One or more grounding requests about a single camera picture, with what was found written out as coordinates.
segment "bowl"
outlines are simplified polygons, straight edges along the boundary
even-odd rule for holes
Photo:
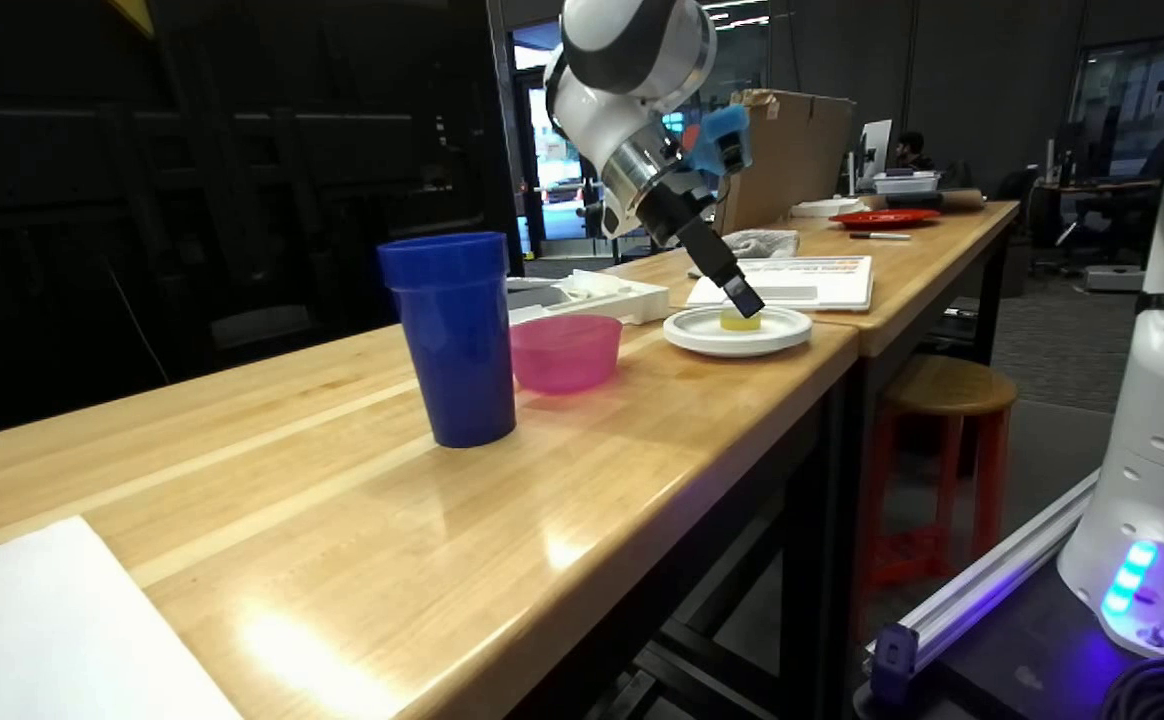
[[[621,320],[614,315],[544,315],[513,326],[513,377],[531,394],[585,394],[614,377]]]

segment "black wall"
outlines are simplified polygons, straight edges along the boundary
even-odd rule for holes
[[[516,250],[489,38],[465,0],[0,0],[0,428],[388,326],[388,235]]]

